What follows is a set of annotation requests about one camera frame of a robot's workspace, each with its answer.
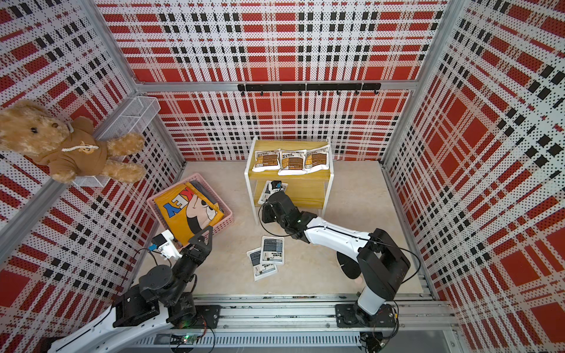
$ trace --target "brown hoodie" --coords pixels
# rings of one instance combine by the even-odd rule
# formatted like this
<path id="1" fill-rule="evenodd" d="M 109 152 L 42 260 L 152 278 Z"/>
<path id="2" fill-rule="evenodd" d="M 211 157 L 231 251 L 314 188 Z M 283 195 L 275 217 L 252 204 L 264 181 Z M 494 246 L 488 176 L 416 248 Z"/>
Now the brown hoodie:
<path id="1" fill-rule="evenodd" d="M 87 117 L 79 116 L 69 126 L 71 134 L 57 147 L 33 158 L 48 165 L 51 174 L 74 171 L 78 176 L 98 175 L 104 169 L 108 155 L 105 141 L 92 137 L 94 127 Z"/>

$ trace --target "packet on floor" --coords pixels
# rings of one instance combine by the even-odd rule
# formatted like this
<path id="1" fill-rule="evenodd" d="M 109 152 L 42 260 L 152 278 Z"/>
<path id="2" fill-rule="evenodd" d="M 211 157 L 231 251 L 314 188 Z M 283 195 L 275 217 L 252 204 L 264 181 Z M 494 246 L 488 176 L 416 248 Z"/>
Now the packet on floor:
<path id="1" fill-rule="evenodd" d="M 280 151 L 281 169 L 279 175 L 301 175 L 305 174 L 304 160 L 306 150 Z"/>
<path id="2" fill-rule="evenodd" d="M 260 263 L 261 261 L 261 248 L 258 247 L 257 249 L 249 250 L 247 252 L 247 257 L 251 261 L 251 265 L 253 266 L 253 278 L 258 281 L 261 278 L 265 278 L 272 274 L 277 273 L 279 270 L 277 269 L 276 265 L 267 264 L 263 265 Z"/>
<path id="3" fill-rule="evenodd" d="M 280 168 L 279 150 L 255 151 L 255 164 L 253 165 L 252 171 L 278 171 Z"/>
<path id="4" fill-rule="evenodd" d="M 329 169 L 328 150 L 329 145 L 306 151 L 306 161 L 304 162 L 306 173 Z"/>
<path id="5" fill-rule="evenodd" d="M 283 265 L 284 264 L 284 238 L 263 237 L 261 241 L 260 263 Z"/>

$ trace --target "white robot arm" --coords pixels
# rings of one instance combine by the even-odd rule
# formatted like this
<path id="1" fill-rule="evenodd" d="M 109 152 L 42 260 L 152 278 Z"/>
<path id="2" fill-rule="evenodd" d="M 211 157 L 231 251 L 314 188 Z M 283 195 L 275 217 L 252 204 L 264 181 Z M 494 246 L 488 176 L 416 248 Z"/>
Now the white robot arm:
<path id="1" fill-rule="evenodd" d="M 394 299 L 410 268 L 408 258 L 388 233 L 378 228 L 372 233 L 357 232 L 301 212 L 284 191 L 272 194 L 262 209 L 263 223 L 276 221 L 294 239 L 337 251 L 340 263 L 349 262 L 349 267 L 357 268 L 352 278 L 363 274 L 367 286 L 354 309 L 360 323 L 372 326 L 379 308 Z"/>

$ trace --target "wooden table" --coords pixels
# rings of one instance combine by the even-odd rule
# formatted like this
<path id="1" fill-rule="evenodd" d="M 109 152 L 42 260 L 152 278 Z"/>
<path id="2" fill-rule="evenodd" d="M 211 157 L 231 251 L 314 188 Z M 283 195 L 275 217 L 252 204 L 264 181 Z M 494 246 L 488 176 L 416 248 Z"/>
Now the wooden table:
<path id="1" fill-rule="evenodd" d="M 251 202 L 251 209 L 254 211 L 253 217 L 255 219 L 255 224 L 259 224 L 257 208 L 261 205 L 258 201 L 267 180 L 280 180 L 283 183 L 288 184 L 286 194 L 290 197 L 294 205 L 300 209 L 310 208 L 321 210 L 321 217 L 324 217 L 329 192 L 332 188 L 333 182 L 333 160 L 331 148 L 328 149 L 328 170 L 321 170 L 302 175 L 278 175 L 278 171 L 254 172 L 252 169 L 255 165 L 255 151 L 272 151 L 277 149 L 288 151 L 312 150 L 325 145 L 331 146 L 330 141 L 259 140 L 255 137 L 251 144 L 249 157 L 247 158 L 247 166 L 244 172 L 247 191 L 249 192 L 249 201 Z"/>

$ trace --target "plaid wall panel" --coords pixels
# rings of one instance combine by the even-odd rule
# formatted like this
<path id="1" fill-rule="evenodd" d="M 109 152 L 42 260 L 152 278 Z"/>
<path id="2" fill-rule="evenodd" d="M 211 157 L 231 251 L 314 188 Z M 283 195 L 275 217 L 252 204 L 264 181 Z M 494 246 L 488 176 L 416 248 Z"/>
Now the plaid wall panel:
<path id="1" fill-rule="evenodd" d="M 447 4 L 95 2 L 142 82 L 413 80 Z"/>
<path id="2" fill-rule="evenodd" d="M 129 94 L 76 1 L 0 5 L 0 104 L 34 99 L 54 116 L 98 125 Z M 0 154 L 0 228 L 49 179 L 46 167 Z"/>
<path id="3" fill-rule="evenodd" d="M 565 2 L 465 1 L 390 172 L 471 349 L 565 350 Z"/>
<path id="4" fill-rule="evenodd" d="M 149 126 L 135 184 L 70 187 L 0 267 L 0 351 L 31 352 L 99 315 L 128 287 L 157 220 L 145 200 L 179 172 Z"/>
<path id="5" fill-rule="evenodd" d="M 332 141 L 338 159 L 382 157 L 408 91 L 150 93 L 186 160 L 247 159 L 255 136 Z"/>

